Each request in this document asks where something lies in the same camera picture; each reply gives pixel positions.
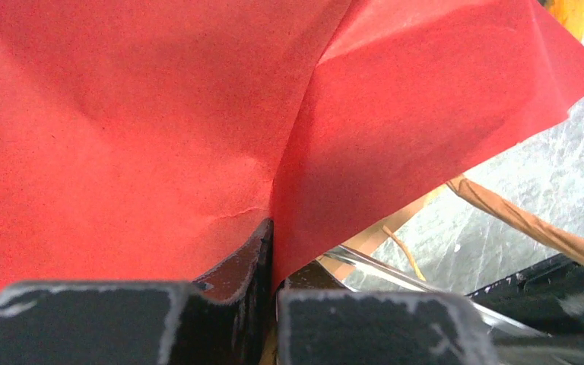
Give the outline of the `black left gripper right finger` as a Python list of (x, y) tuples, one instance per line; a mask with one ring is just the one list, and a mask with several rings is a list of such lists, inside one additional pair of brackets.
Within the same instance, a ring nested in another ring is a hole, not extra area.
[(471, 301), (457, 294), (353, 292), (322, 273), (277, 282), (281, 364), (497, 364)]

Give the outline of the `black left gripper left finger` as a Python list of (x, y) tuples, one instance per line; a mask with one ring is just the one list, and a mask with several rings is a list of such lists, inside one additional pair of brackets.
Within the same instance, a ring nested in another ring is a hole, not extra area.
[(0, 293), (0, 364), (257, 364), (270, 306), (266, 219), (193, 281), (24, 281)]

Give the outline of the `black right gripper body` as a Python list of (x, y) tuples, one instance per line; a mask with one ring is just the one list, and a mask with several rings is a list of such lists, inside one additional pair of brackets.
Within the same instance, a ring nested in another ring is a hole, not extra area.
[(503, 364), (584, 364), (584, 266), (558, 254), (469, 294), (548, 338), (495, 335)]

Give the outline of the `red paper bag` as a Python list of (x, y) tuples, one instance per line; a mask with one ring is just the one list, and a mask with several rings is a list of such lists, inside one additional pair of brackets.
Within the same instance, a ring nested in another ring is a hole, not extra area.
[(537, 1), (0, 1), (0, 290), (281, 281), (582, 97)]

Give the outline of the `orange fake bread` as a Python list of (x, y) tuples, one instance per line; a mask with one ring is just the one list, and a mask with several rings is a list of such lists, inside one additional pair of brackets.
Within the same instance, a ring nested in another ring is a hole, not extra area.
[(540, 0), (539, 3), (576, 39), (583, 39), (584, 0)]

